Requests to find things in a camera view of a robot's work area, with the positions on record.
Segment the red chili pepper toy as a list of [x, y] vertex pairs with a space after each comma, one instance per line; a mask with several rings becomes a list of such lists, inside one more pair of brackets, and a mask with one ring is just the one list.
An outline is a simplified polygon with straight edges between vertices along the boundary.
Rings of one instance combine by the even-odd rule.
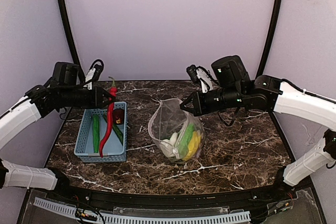
[[[117, 87], [116, 87], [114, 78], [112, 78], [111, 76], [109, 76], [109, 78], [112, 80], [112, 85], [111, 85], [109, 93], [115, 99], [116, 98]], [[107, 109], [107, 128], [106, 128], [106, 132], [105, 132], [105, 135], [104, 135], [103, 139], [100, 141], [100, 144], [99, 144], [99, 155], [100, 155], [101, 158], [103, 158], [103, 148], [104, 148], [106, 142], [108, 141], [108, 139], [111, 135], [112, 129], [113, 129], [113, 109], [114, 109], [114, 103], [112, 102], [108, 106], [108, 109]]]

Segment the long green pepper toy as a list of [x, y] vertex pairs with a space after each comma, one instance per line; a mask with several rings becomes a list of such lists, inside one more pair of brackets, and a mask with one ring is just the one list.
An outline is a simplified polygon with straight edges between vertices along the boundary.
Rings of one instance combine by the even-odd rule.
[[99, 152], [100, 144], [100, 117], [97, 114], [92, 116], [92, 141], [94, 153]]

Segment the clear zip top bag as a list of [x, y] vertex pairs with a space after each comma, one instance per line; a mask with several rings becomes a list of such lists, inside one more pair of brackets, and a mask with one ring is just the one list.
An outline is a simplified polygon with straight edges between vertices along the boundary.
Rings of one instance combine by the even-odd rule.
[[158, 109], [149, 121], [148, 133], [150, 138], [160, 149], [160, 142], [164, 139], [170, 139], [171, 135], [174, 132], [177, 132], [178, 138], [175, 148], [178, 151], [177, 146], [180, 143], [186, 127], [190, 123], [194, 124], [194, 131], [200, 130], [202, 139], [196, 154], [188, 161], [185, 161], [185, 163], [187, 163], [190, 160], [197, 159], [199, 157], [204, 143], [205, 132], [199, 118], [180, 109], [181, 103], [182, 101], [176, 98], [160, 101]]

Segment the yellow corn toy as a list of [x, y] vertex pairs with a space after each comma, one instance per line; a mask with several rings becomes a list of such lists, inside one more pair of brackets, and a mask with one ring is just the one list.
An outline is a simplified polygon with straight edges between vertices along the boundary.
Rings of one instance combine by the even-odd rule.
[[191, 159], [197, 152], [200, 143], [201, 143], [201, 139], [202, 139], [202, 134], [200, 132], [200, 130], [194, 131], [192, 134], [192, 138], [188, 144], [188, 153], [186, 154], [186, 156], [182, 159], [183, 161], [188, 161], [189, 159]]

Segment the white radish toy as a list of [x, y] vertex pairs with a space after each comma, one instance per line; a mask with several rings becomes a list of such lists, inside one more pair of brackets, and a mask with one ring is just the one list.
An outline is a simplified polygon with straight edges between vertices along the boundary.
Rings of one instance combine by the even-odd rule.
[[177, 138], [179, 134], [177, 132], [174, 132], [170, 139], [164, 139], [160, 142], [160, 149], [162, 153], [169, 158], [176, 158], [176, 154], [178, 151], [175, 148]]

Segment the green leafy vegetable toy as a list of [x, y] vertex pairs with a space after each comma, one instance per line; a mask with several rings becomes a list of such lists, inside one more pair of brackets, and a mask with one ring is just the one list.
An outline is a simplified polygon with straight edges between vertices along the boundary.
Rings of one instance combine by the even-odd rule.
[[168, 159], [171, 163], [174, 163], [174, 164], [184, 164], [185, 163], [184, 160], [182, 160], [180, 158], [176, 158], [175, 156], [174, 157], [169, 157]]

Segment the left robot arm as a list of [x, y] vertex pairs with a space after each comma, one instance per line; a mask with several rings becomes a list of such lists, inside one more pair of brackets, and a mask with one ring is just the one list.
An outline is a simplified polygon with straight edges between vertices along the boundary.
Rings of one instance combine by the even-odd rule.
[[[102, 87], [93, 86], [103, 69], [103, 61], [97, 59], [85, 79], [78, 81], [79, 65], [57, 62], [52, 76], [44, 85], [37, 85], [27, 91], [1, 115], [1, 147], [54, 110], [67, 107], [101, 109], [114, 102], [114, 95]], [[56, 168], [34, 168], [1, 160], [1, 187], [62, 190], [68, 186], [68, 177]]]

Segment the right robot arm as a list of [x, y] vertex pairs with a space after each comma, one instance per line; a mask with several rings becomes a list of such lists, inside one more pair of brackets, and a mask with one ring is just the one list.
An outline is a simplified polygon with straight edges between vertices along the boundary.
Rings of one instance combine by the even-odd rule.
[[211, 65], [216, 77], [203, 67], [187, 67], [191, 80], [200, 84], [180, 108], [201, 116], [234, 108], [257, 109], [294, 115], [327, 127], [321, 140], [301, 158], [277, 172], [276, 188], [295, 187], [319, 168], [335, 163], [335, 100], [298, 88], [286, 79], [261, 75], [251, 80], [237, 55]]

